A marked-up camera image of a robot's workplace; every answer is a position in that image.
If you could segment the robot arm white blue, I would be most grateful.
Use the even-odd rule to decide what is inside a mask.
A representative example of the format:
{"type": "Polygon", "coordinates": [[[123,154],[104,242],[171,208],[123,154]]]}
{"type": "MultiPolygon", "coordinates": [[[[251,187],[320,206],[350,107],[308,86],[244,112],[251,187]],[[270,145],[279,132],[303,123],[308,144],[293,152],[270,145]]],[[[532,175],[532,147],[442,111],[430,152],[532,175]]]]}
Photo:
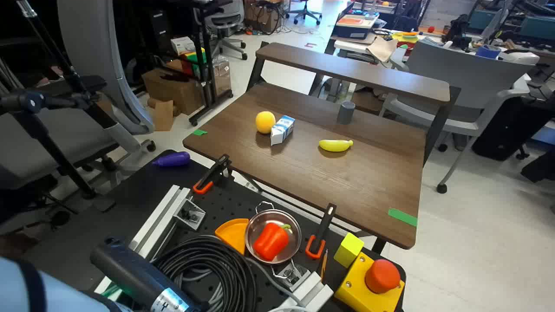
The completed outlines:
{"type": "MultiPolygon", "coordinates": [[[[102,242],[91,263],[145,312],[197,312],[164,274],[119,242],[102,242]]],[[[133,312],[97,293],[85,293],[29,262],[0,258],[0,312],[133,312]]]]}

